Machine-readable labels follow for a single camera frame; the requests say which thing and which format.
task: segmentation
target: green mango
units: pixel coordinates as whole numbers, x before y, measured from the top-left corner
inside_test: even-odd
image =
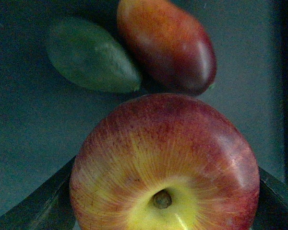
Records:
[[[136,64],[98,24],[75,17],[56,20],[48,30],[46,50],[56,70],[81,87],[114,93],[140,88]]]

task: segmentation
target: apple stem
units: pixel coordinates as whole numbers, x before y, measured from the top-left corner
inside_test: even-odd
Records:
[[[161,190],[157,192],[154,197],[154,206],[159,209],[167,208],[172,204],[172,198],[166,190]]]

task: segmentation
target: artificial fruit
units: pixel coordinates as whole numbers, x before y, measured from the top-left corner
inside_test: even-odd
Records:
[[[216,109],[156,93],[119,105],[88,135],[70,196],[82,230],[248,230],[258,165]]]
[[[96,23],[77,17],[54,20],[46,49],[58,72],[81,87],[117,93],[140,88],[142,75],[132,58]]]
[[[203,93],[216,76],[216,56],[204,27],[169,0],[120,0],[121,37],[146,72],[173,92]]]

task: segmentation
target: apple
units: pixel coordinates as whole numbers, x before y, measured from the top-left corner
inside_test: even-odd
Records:
[[[203,93],[216,56],[201,23],[168,0],[120,0],[118,31],[146,72],[172,92]]]
[[[248,230],[259,170],[220,112],[191,96],[127,101],[76,156],[70,198],[83,230]]]

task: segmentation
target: red mango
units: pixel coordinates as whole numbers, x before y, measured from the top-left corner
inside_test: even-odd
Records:
[[[168,0],[120,0],[121,37],[146,72],[174,92],[203,93],[215,80],[216,56],[200,22]]]

